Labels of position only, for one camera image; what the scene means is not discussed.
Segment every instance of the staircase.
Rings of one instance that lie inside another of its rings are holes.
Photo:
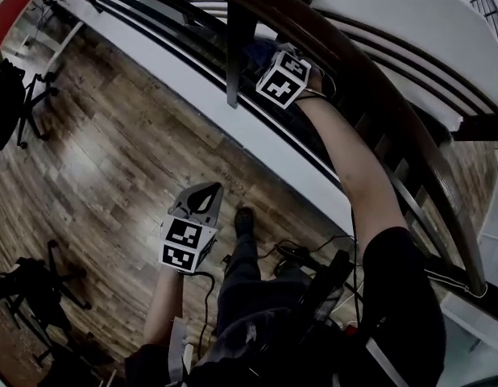
[[[91,4],[90,10],[96,10],[93,16],[107,13],[175,56],[181,56],[175,47],[185,52],[188,59],[194,60],[187,60],[190,67],[226,91],[228,104],[243,106],[340,189],[326,150],[309,120],[294,106],[282,110],[255,92],[259,76],[243,51],[253,40],[259,22],[270,27],[277,39],[291,41],[301,48],[332,76],[338,89],[333,104],[385,167],[416,245],[425,254],[429,276],[498,320],[498,287],[485,281],[464,200],[439,150],[452,136],[497,139],[498,130],[490,127],[498,127],[498,106],[466,78],[428,53],[381,31],[376,32],[382,38],[388,37],[397,46],[410,48],[424,61],[430,60],[450,79],[440,78],[431,69],[390,48],[381,47],[384,56],[371,51],[366,55],[350,39],[377,50],[375,43],[350,32],[344,35],[334,26],[335,22],[349,21],[353,26],[357,22],[316,12],[308,6],[312,0],[226,0],[227,4],[224,0],[156,0],[181,12],[182,22],[140,0],[84,1]],[[82,16],[83,21],[86,16],[91,19],[89,13],[75,10],[74,14]],[[398,67],[386,56],[421,71],[424,78]],[[439,120],[415,103],[407,102],[376,64],[385,65],[442,100],[462,118],[466,131],[450,133]],[[427,198],[435,205],[441,224],[435,223],[423,209]],[[443,239],[442,226],[449,231],[451,242]]]

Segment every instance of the person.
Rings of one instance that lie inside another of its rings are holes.
[[[318,71],[311,73],[309,88],[322,92]],[[285,263],[275,280],[261,281],[254,216],[242,208],[234,219],[237,246],[218,296],[218,340],[184,385],[435,386],[446,350],[442,312],[392,185],[353,127],[322,96],[305,91],[296,104],[321,136],[353,209],[365,273],[362,322],[349,339],[326,325],[311,331],[302,349],[267,360],[268,379],[254,370],[251,363],[309,278]],[[162,266],[144,327],[146,344],[126,360],[128,386],[171,384],[168,345],[173,320],[182,315],[182,293],[183,276]]]

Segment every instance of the dark pants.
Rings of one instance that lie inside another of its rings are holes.
[[[289,262],[280,267],[277,278],[262,281],[255,238],[242,235],[218,295],[218,335],[243,316],[272,307],[292,306],[310,282],[311,278],[298,264]]]

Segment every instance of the foot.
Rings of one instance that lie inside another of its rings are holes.
[[[234,216],[234,230],[237,236],[252,235],[255,229],[255,215],[251,208],[240,208]]]

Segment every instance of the wooden floor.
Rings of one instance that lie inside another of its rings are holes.
[[[36,65],[48,54],[34,46],[22,64]],[[51,139],[38,141],[27,128],[26,151],[10,142],[0,152],[0,272],[20,256],[46,260],[47,241],[57,239],[60,273],[70,263],[88,271],[72,289],[93,309],[83,311],[66,300],[62,305],[75,330],[91,332],[114,357],[105,371],[121,369],[123,358],[142,343],[159,269],[160,223],[183,188],[219,181],[226,190],[218,242],[201,266],[217,280],[206,343],[216,319],[222,259],[234,248],[231,223],[238,207],[255,210],[261,254],[282,239],[313,249],[340,234],[305,199],[93,32],[81,32],[63,58],[55,84],[60,95],[35,112]],[[491,145],[480,144],[448,152],[477,228],[494,186],[488,178],[496,179],[492,152]],[[315,257],[327,263],[337,248],[349,247],[347,240],[336,239]],[[264,278],[278,261],[275,254],[260,261]],[[209,286],[207,278],[185,280],[193,343],[204,322]],[[352,302],[337,311],[337,319],[354,319]],[[47,370],[35,366],[31,353],[42,351],[25,329],[15,329],[0,303],[0,372],[6,379],[15,387],[36,385]]]

